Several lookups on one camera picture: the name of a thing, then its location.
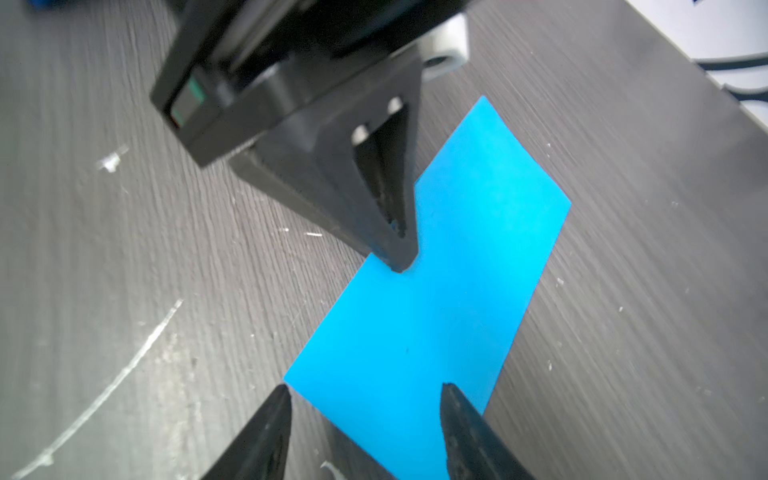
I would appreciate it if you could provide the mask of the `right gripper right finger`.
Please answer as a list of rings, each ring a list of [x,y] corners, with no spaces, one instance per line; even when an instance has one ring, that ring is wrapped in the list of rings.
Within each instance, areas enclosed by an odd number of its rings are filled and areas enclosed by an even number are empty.
[[[534,479],[453,383],[442,385],[440,423],[450,479]]]

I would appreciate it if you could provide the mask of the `blue square paper sheet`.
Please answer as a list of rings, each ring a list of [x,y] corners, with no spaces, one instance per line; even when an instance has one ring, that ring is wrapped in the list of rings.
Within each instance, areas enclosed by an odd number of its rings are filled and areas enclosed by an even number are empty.
[[[441,389],[486,408],[571,202],[481,98],[415,205],[412,265],[367,258],[284,379],[394,477],[444,479]]]

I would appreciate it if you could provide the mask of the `blue round cloth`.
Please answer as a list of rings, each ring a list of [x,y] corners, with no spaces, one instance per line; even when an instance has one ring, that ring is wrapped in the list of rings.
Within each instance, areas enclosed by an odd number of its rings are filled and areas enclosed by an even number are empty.
[[[58,7],[64,0],[28,0],[31,8],[36,10],[48,10]]]

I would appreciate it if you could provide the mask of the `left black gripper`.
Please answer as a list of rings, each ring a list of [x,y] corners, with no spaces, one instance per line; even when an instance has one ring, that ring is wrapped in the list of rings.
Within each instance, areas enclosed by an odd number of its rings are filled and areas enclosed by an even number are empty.
[[[178,30],[150,99],[193,160],[206,167],[267,130],[229,160],[233,172],[361,254],[407,270],[419,251],[423,63],[415,47],[391,56],[467,2],[168,6]]]

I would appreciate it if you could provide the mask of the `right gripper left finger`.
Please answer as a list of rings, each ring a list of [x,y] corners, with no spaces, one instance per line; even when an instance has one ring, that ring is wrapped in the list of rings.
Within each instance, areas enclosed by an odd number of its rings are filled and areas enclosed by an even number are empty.
[[[202,479],[282,480],[291,427],[291,394],[287,385],[279,384]]]

